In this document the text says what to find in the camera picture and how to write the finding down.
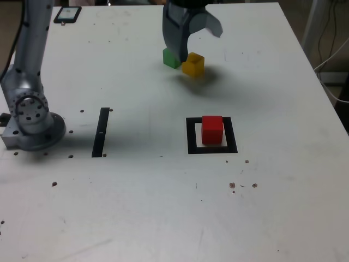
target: green cube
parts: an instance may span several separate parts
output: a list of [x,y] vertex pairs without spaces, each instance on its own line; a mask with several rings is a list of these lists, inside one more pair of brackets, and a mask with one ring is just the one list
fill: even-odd
[[175,56],[169,51],[168,48],[163,49],[163,60],[165,65],[174,69],[176,69],[182,64],[175,58]]

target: table surface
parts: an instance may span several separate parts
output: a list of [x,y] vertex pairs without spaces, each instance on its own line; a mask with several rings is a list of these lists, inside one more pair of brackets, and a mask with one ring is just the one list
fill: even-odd
[[[0,143],[0,261],[349,260],[349,139],[282,10],[207,10],[224,33],[190,37],[196,81],[163,65],[162,7],[51,24],[45,95],[74,133]],[[107,157],[91,158],[102,107]],[[202,115],[231,117],[238,153],[188,155],[185,119]]]

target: red cube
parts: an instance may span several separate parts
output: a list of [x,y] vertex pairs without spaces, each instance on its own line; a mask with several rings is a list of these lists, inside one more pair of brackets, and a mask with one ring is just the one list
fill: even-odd
[[222,144],[223,117],[202,116],[201,138],[204,145]]

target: yellow cube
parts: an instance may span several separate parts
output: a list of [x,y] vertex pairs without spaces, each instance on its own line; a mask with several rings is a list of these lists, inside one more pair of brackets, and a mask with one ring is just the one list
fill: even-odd
[[190,53],[184,63],[182,63],[182,70],[184,74],[197,78],[204,74],[205,58],[196,53]]

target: square outline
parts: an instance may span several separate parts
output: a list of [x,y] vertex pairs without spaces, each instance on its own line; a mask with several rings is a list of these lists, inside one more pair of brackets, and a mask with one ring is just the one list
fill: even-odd
[[[75,13],[74,18],[59,18],[59,15],[61,14],[62,10],[64,8],[77,8],[77,11]],[[61,22],[65,22],[65,23],[75,23],[77,20],[77,17],[79,16],[79,13],[81,12],[81,7],[61,7],[61,9],[59,10],[58,14],[56,15],[55,19],[53,20],[53,23],[61,23]]]
[[224,154],[237,153],[233,125],[230,117],[223,117],[223,125],[225,131],[225,138],[227,146],[216,147],[197,147],[195,124],[202,123],[201,117],[187,117],[186,118],[186,139],[188,141],[188,154]]

